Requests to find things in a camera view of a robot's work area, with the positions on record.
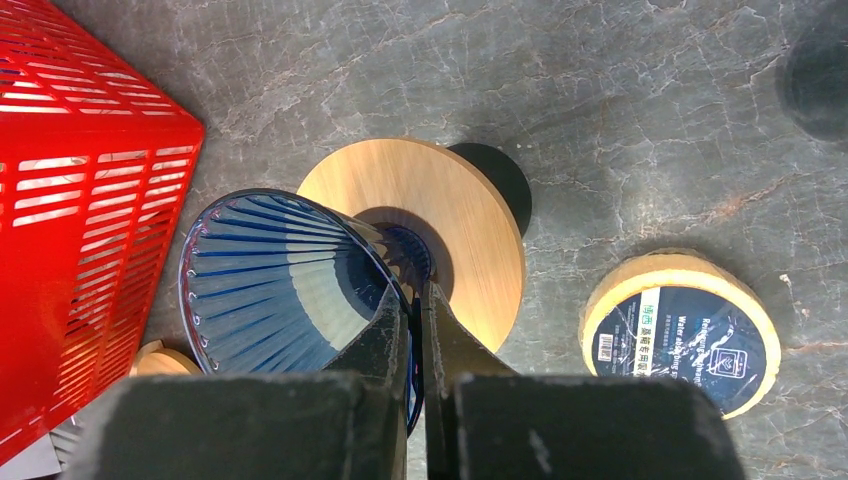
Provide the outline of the wooden dripper ring holder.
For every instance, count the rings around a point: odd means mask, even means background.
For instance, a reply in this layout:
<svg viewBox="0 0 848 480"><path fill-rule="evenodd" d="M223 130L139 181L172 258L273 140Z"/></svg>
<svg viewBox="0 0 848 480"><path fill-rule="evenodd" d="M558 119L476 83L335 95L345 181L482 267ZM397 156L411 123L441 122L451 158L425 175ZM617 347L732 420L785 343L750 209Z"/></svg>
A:
<svg viewBox="0 0 848 480"><path fill-rule="evenodd" d="M522 237L532 215L527 178L506 153L472 142L364 140L321 160L297 193L413 232L457 319L490 351L503 345L522 303Z"/></svg>

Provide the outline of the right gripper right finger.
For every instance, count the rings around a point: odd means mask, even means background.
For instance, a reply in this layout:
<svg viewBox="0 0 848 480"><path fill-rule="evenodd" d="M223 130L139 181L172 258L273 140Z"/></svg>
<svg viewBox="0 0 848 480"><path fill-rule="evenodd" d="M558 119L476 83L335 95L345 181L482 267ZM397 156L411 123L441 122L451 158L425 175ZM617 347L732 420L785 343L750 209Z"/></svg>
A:
<svg viewBox="0 0 848 480"><path fill-rule="evenodd" d="M427 474L430 479L456 479L456 380L466 373L491 376L514 375L516 371L457 320L434 281L426 282L421 293L421 331Z"/></svg>

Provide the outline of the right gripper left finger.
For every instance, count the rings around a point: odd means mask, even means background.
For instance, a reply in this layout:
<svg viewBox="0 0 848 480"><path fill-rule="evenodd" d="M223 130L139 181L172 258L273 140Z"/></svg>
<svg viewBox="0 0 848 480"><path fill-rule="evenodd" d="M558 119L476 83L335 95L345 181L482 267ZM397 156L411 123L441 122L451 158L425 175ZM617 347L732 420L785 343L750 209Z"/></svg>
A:
<svg viewBox="0 0 848 480"><path fill-rule="evenodd" d="M392 291L328 369L348 381L344 479L406 477L410 365L408 316Z"/></svg>

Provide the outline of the blue glass dripper cone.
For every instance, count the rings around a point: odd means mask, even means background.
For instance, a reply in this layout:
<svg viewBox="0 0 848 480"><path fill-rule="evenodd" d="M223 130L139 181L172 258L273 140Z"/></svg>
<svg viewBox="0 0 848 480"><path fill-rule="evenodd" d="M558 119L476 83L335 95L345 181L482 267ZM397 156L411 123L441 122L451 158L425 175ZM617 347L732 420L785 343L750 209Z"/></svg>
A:
<svg viewBox="0 0 848 480"><path fill-rule="evenodd" d="M435 267L424 241L299 195L267 188L225 195L189 228L178 296L191 350L206 374L326 368L375 318L384 299L409 319L405 413L424 403L420 293Z"/></svg>

